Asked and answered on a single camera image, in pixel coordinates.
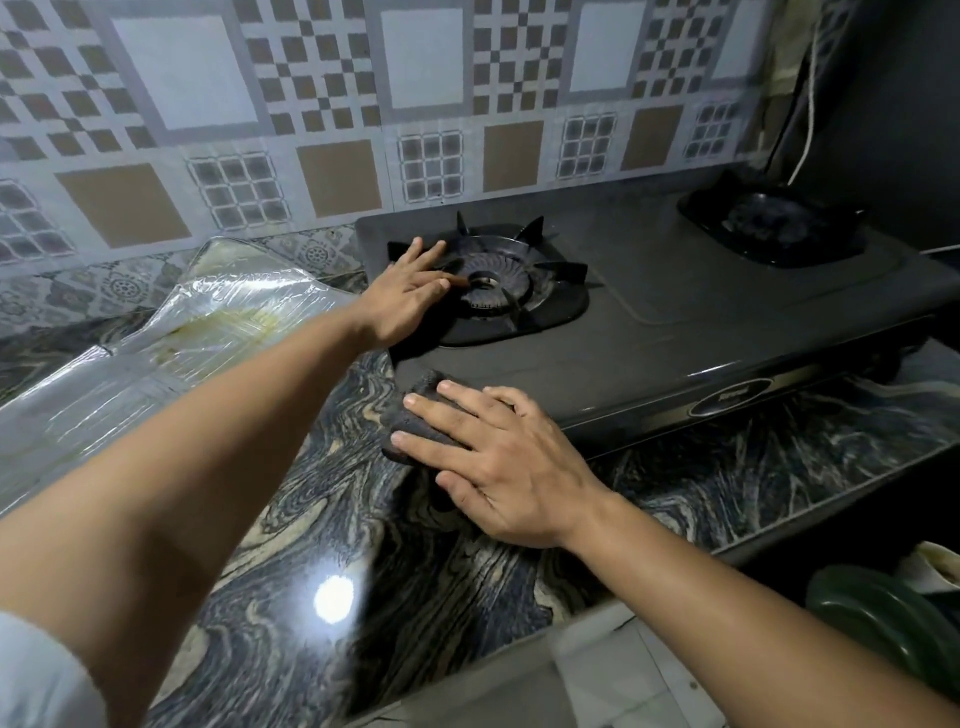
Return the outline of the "person's right hand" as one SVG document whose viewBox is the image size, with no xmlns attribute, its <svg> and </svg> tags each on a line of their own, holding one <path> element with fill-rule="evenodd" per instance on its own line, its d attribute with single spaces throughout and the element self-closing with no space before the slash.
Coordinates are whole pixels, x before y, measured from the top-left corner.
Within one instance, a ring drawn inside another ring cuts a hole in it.
<svg viewBox="0 0 960 728">
<path fill-rule="evenodd" d="M 451 380 L 437 392 L 484 423 L 484 443 L 471 451 L 420 438 L 404 431 L 393 445 L 438 473 L 456 473 L 480 488 L 495 504 L 501 527 L 479 527 L 500 542 L 532 549 L 574 550 L 592 535 L 616 495 L 599 481 L 558 425 L 544 419 L 486 423 L 482 390 Z"/>
</svg>

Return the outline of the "person's left hand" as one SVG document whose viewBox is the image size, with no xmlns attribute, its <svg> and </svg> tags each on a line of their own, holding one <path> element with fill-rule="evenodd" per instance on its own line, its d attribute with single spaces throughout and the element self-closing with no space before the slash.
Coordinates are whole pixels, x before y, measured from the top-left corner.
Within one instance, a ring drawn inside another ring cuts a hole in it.
<svg viewBox="0 0 960 728">
<path fill-rule="evenodd" d="M 413 334 L 428 310 L 467 280 L 437 268 L 448 243 L 439 240 L 415 261 L 388 268 L 367 286 L 351 310 L 368 350 L 387 349 Z"/>
</svg>

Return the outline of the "dark grey cleaning cloth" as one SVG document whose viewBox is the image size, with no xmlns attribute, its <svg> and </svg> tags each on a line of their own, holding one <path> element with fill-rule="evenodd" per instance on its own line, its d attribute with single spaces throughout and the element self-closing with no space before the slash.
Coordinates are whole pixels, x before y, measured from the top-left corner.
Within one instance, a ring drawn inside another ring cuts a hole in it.
<svg viewBox="0 0 960 728">
<path fill-rule="evenodd" d="M 411 458 L 408 454 L 394 446 L 391 438 L 396 431 L 408 432 L 419 438 L 445 446 L 457 447 L 467 452 L 472 450 L 468 445 L 437 430 L 426 420 L 412 413 L 403 404 L 405 397 L 410 394 L 415 394 L 432 402 L 443 403 L 460 411 L 466 411 L 461 405 L 443 397 L 437 392 L 438 384 L 448 378 L 449 377 L 441 371 L 427 370 L 410 388 L 403 392 L 395 393 L 395 397 L 390 401 L 384 416 L 381 418 L 384 434 L 381 437 L 380 449 L 381 454 L 386 457 L 386 459 L 405 467 L 420 467 L 423 465 L 420 461 Z"/>
</svg>

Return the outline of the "person's left forearm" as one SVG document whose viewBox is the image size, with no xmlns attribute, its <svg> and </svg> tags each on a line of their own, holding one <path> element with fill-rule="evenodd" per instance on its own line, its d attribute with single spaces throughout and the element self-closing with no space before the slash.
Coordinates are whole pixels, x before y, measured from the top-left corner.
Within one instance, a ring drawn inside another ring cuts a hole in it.
<svg viewBox="0 0 960 728">
<path fill-rule="evenodd" d="M 360 301 L 198 385 L 0 517 L 0 614 L 92 682 L 106 728 L 138 728 L 232 554 L 333 386 L 378 345 Z"/>
</svg>

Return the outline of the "person's right forearm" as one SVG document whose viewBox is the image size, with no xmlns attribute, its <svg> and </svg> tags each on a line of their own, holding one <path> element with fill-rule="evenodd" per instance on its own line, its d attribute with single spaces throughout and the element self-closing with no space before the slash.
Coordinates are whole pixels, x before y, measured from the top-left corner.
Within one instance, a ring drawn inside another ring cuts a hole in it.
<svg viewBox="0 0 960 728">
<path fill-rule="evenodd" d="M 563 546 L 736 728 L 960 728 L 960 707 L 622 496 L 581 510 Z"/>
</svg>

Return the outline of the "black pronged pan support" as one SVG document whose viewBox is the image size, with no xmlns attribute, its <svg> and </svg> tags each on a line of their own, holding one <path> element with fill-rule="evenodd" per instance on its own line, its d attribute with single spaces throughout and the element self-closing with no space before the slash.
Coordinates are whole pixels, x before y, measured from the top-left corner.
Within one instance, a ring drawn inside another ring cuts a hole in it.
<svg viewBox="0 0 960 728">
<path fill-rule="evenodd" d="M 545 235 L 546 219 L 468 224 L 456 212 L 456 226 L 438 238 L 446 253 L 437 268 L 467 253 L 499 253 L 520 261 L 531 275 L 532 295 L 521 308 L 503 316 L 474 318 L 462 315 L 458 287 L 424 315 L 414 334 L 397 346 L 401 358 L 414 358 L 438 348 L 469 348 L 541 332 L 570 323 L 589 307 L 587 264 L 570 261 Z"/>
<path fill-rule="evenodd" d="M 793 200 L 805 207 L 814 221 L 810 237 L 798 245 L 781 248 L 726 230 L 722 223 L 734 201 L 739 195 L 755 192 Z M 867 214 L 865 208 L 854 204 L 822 204 L 788 186 L 749 180 L 730 170 L 723 171 L 712 186 L 681 198 L 677 209 L 726 249 L 749 261 L 775 268 L 798 269 L 845 261 L 863 254 L 867 248 L 861 232 Z"/>
</svg>

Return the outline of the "black gas stove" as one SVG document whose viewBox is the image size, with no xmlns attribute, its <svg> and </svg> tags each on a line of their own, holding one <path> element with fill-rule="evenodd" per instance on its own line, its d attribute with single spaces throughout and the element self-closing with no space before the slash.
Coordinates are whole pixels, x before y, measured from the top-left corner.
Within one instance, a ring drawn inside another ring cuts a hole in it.
<svg viewBox="0 0 960 728">
<path fill-rule="evenodd" d="M 400 392 L 429 370 L 481 390 L 521 390 L 585 457 L 621 450 L 847 373 L 892 377 L 960 304 L 960 273 L 861 224 L 867 248 L 798 269 L 751 261 L 678 212 L 721 174 L 628 179 L 360 218 L 370 279 L 390 241 L 425 248 L 467 224 L 526 224 L 586 264 L 587 310 L 574 321 L 491 344 L 390 361 Z"/>
</svg>

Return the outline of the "clear plastic sheet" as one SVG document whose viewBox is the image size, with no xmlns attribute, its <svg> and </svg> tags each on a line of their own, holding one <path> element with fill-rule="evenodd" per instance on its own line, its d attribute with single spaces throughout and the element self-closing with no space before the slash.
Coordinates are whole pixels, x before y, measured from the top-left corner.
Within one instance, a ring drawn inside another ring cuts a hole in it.
<svg viewBox="0 0 960 728">
<path fill-rule="evenodd" d="M 356 297 L 268 249 L 211 238 L 137 330 L 0 407 L 0 518 L 195 386 Z"/>
</svg>

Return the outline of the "green plastic basin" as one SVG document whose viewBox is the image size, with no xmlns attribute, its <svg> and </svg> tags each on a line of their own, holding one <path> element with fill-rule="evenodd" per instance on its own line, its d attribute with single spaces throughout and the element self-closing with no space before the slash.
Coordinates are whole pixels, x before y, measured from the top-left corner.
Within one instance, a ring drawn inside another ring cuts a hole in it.
<svg viewBox="0 0 960 728">
<path fill-rule="evenodd" d="M 960 705 L 960 629 L 892 575 L 851 564 L 813 574 L 805 608 Z"/>
</svg>

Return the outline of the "white crumpled bag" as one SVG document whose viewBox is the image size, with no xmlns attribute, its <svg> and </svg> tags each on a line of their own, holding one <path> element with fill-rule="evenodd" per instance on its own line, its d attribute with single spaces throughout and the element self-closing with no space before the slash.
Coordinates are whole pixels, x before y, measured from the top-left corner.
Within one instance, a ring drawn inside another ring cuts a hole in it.
<svg viewBox="0 0 960 728">
<path fill-rule="evenodd" d="M 960 554 L 921 541 L 896 565 L 894 577 L 923 596 L 960 592 Z"/>
</svg>

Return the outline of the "white sleeve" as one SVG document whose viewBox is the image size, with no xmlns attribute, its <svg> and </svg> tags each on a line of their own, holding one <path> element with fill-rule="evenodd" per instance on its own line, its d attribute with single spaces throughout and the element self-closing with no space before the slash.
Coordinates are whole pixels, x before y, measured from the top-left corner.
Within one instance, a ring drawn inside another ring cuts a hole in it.
<svg viewBox="0 0 960 728">
<path fill-rule="evenodd" d="M 0 612 L 0 728 L 109 728 L 81 662 L 39 627 Z"/>
</svg>

